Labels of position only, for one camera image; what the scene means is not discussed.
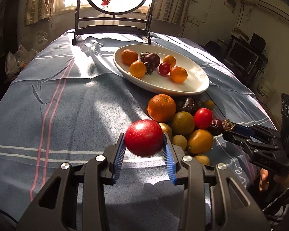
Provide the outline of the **person's right hand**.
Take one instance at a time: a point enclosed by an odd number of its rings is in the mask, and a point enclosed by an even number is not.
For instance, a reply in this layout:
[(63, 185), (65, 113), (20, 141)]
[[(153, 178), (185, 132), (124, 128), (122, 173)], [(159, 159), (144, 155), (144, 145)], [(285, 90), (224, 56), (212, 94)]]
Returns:
[[(260, 192), (266, 191), (268, 189), (270, 184), (269, 175), (269, 171), (263, 168), (260, 170), (260, 182), (258, 185), (258, 189)], [(289, 186), (289, 172), (285, 173), (282, 176), (274, 175), (273, 181), (276, 183), (277, 191), (285, 191)]]

